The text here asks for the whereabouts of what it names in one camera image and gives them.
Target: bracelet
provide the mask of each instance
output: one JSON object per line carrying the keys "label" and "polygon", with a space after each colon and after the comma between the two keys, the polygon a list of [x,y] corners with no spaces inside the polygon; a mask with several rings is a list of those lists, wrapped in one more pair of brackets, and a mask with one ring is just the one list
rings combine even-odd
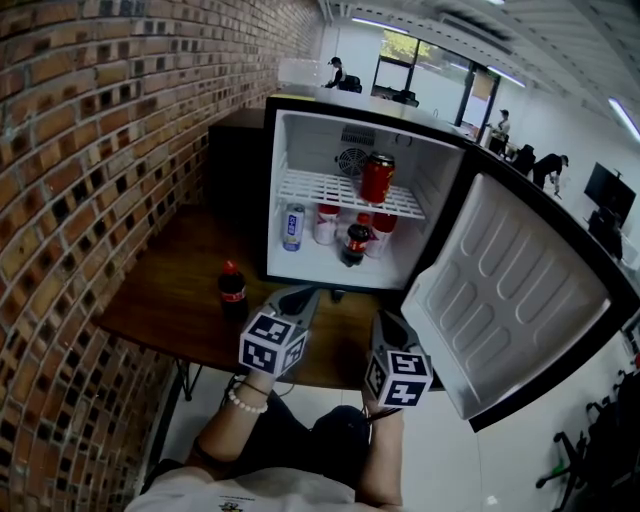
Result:
{"label": "bracelet", "polygon": [[261,389],[258,389],[257,387],[252,386],[251,384],[249,384],[248,382],[246,382],[246,381],[244,381],[244,380],[241,380],[241,379],[240,379],[240,377],[238,377],[237,375],[235,375],[235,376],[234,376],[234,380],[235,380],[236,382],[239,382],[239,383],[240,383],[240,385],[243,385],[243,384],[244,384],[244,385],[245,385],[245,386],[247,386],[248,388],[251,388],[251,389],[253,389],[254,391],[257,391],[258,393],[260,393],[260,394],[262,394],[262,395],[264,395],[264,396],[269,396],[269,393],[265,393],[265,392],[264,392],[264,391],[262,391]]}
{"label": "bracelet", "polygon": [[227,396],[229,397],[229,400],[231,400],[235,405],[240,407],[240,409],[243,409],[253,414],[262,414],[264,412],[267,412],[267,409],[269,408],[269,405],[267,405],[266,403],[262,407],[251,407],[250,405],[245,404],[242,400],[240,400],[236,396],[233,389],[229,390],[229,393],[227,394]]}

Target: brick wall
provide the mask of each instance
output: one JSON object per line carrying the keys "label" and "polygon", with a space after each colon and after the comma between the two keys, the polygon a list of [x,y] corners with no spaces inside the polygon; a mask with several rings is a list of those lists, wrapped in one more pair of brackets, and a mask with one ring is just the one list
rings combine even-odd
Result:
{"label": "brick wall", "polygon": [[0,0],[0,510],[123,509],[171,361],[93,324],[315,0]]}

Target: energy drink can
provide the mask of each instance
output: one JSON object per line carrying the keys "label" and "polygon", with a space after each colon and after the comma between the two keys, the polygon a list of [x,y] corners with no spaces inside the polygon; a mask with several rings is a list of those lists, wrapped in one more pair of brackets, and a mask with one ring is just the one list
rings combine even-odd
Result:
{"label": "energy drink can", "polygon": [[284,215],[284,240],[282,243],[287,251],[300,249],[303,228],[304,206],[298,203],[288,204]]}

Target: fridge door panel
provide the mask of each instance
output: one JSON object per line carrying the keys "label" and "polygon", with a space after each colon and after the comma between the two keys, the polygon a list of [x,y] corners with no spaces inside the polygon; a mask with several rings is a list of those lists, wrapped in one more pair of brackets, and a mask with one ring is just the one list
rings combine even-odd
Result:
{"label": "fridge door panel", "polygon": [[542,374],[610,304],[604,284],[553,226],[478,174],[402,313],[469,419]]}

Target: coca-cola bottle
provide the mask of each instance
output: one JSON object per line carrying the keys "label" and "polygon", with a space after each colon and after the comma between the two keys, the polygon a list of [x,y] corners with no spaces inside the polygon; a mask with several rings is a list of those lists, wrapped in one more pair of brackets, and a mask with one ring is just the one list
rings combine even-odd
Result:
{"label": "coca-cola bottle", "polygon": [[235,321],[246,320],[249,316],[247,287],[244,276],[233,261],[224,262],[222,275],[218,278],[218,288],[225,318]]}
{"label": "coca-cola bottle", "polygon": [[351,224],[347,231],[347,239],[340,252],[340,261],[347,267],[360,265],[364,257],[364,251],[367,248],[367,242],[371,237],[369,228],[369,215],[359,213],[355,224]]}

